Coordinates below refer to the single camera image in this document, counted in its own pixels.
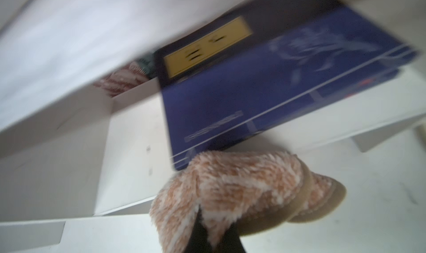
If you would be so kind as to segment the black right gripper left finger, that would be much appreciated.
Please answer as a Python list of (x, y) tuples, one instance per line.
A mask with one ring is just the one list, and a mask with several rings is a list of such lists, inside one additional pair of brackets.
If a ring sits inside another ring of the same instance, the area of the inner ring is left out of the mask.
[(199, 210), (184, 253), (212, 253), (212, 247), (207, 240), (207, 230), (201, 221), (202, 211)]

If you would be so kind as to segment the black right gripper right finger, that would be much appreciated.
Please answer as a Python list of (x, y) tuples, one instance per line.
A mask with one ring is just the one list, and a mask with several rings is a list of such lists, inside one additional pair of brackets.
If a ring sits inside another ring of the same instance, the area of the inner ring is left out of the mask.
[(235, 224), (225, 232), (213, 253), (246, 253)]

